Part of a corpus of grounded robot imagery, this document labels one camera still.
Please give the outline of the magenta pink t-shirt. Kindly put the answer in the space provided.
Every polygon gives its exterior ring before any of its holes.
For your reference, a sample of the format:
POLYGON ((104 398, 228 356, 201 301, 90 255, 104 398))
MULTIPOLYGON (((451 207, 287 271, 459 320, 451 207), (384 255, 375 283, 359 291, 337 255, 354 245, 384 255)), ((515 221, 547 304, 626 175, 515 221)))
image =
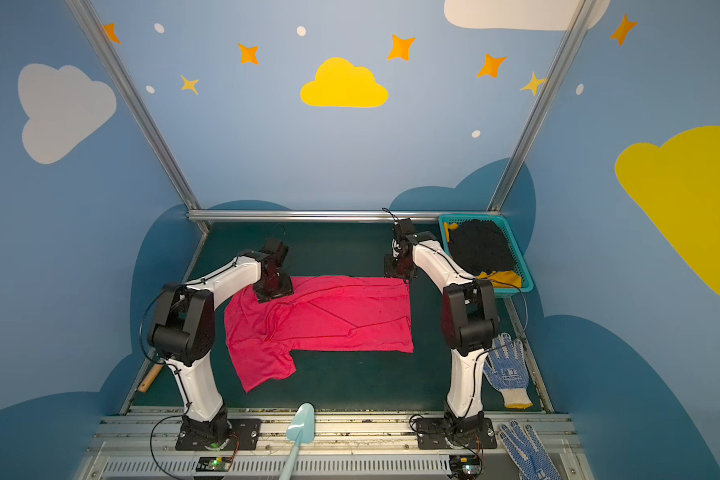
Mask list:
POLYGON ((251 286, 224 310, 226 345, 245 392, 296 372, 291 352, 414 351, 408 285, 394 278, 295 277, 260 303, 251 286))

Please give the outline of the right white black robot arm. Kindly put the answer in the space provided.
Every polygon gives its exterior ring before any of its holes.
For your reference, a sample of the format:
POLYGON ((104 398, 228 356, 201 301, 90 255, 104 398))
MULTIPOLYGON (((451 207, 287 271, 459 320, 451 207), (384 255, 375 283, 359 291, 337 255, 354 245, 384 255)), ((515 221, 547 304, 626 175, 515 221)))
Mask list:
POLYGON ((482 405, 482 369, 500 333, 491 281, 468 273, 429 232, 418 232, 411 219, 393 218, 392 252, 384 274, 406 282, 423 272, 441 292, 440 329, 451 351, 451 380, 443 417, 432 427, 414 424, 426 439, 441 436, 456 448, 469 447, 486 430, 482 405))

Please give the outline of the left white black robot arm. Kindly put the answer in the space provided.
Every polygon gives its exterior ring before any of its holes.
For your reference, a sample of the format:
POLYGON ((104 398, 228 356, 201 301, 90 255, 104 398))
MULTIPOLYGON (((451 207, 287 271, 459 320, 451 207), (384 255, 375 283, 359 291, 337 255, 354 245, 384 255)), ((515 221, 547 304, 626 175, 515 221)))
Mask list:
POLYGON ((168 283, 156 297, 147 343, 173 373, 184 403, 176 443, 180 451, 228 450, 235 440, 211 365, 216 309, 251 286, 261 303, 291 295, 283 271, 288 247, 270 240, 226 265, 185 283, 168 283))

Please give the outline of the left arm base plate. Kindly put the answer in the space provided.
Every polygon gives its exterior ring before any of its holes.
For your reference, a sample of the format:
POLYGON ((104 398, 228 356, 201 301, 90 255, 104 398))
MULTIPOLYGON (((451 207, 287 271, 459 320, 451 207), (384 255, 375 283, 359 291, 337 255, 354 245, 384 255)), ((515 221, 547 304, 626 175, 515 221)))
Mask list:
POLYGON ((196 422, 184 420, 175 444, 177 451, 243 451, 255 450, 262 426, 260 419, 228 419, 196 422))

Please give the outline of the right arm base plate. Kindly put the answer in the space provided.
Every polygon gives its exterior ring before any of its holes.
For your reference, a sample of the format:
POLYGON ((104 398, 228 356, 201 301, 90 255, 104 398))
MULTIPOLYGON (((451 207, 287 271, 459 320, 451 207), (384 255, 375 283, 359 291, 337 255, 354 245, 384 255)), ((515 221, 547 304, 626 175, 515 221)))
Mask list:
POLYGON ((490 419, 483 418, 475 429, 455 430, 444 418, 427 418, 415 414, 409 418, 420 450, 471 449, 494 450, 497 437, 490 419))

